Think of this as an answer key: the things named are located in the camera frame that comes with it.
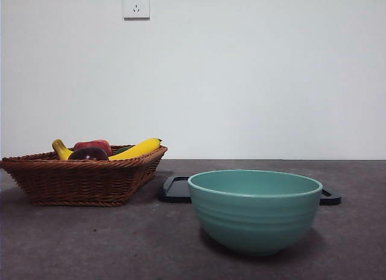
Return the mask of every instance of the teal bowl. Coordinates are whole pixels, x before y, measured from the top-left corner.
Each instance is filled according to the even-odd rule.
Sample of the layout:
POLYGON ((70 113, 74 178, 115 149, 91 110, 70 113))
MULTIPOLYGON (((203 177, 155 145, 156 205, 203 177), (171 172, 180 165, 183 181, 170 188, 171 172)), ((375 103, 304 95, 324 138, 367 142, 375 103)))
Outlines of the teal bowl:
POLYGON ((271 255, 312 226, 322 184, 290 173, 218 170, 188 179, 198 220, 215 241, 239 253, 271 255))

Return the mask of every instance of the table surface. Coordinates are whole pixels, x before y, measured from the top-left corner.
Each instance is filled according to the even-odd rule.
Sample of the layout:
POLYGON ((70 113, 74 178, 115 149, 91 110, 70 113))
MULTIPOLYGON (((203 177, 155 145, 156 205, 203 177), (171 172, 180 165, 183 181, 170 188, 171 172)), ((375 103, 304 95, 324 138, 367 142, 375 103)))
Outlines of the table surface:
POLYGON ((162 160, 155 178, 117 208, 31 206, 1 173, 1 279, 386 279, 386 161, 162 160), (315 178, 342 195, 313 227, 264 258, 205 234, 189 203, 156 194, 169 176, 274 170, 315 178))

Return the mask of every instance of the dark purple fruit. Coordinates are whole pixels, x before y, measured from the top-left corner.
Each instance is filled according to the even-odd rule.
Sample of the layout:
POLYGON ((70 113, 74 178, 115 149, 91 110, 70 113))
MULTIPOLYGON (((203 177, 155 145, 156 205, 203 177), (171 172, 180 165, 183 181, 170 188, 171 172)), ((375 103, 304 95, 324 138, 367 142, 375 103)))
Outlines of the dark purple fruit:
POLYGON ((78 150, 75 150, 68 159, 90 159, 92 161, 107 161, 109 157, 107 156, 106 151, 99 147, 85 147, 78 150))

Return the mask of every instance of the wicker basket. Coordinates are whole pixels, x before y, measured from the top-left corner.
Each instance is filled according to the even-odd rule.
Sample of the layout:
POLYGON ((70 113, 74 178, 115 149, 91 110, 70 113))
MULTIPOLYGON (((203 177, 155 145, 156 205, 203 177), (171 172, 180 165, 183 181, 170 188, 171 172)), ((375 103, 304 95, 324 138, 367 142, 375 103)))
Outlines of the wicker basket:
MULTIPOLYGON (((116 151, 129 145, 113 145, 116 151)), ((56 152, 8 157, 3 168, 38 206, 121 206, 151 180, 167 151, 119 161, 61 161, 56 152)))

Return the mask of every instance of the green vegetable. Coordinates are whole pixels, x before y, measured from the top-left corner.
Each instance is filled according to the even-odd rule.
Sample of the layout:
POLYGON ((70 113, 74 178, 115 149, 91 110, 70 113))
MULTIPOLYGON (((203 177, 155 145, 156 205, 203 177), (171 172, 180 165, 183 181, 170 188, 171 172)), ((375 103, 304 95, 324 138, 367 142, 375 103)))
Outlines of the green vegetable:
POLYGON ((128 149, 131 149, 134 145, 131 145, 131 146, 126 146, 126 147, 121 147, 120 149, 118 149, 116 152, 114 152, 114 155, 117 155, 117 154, 120 154, 122 153, 123 151, 126 151, 128 149))

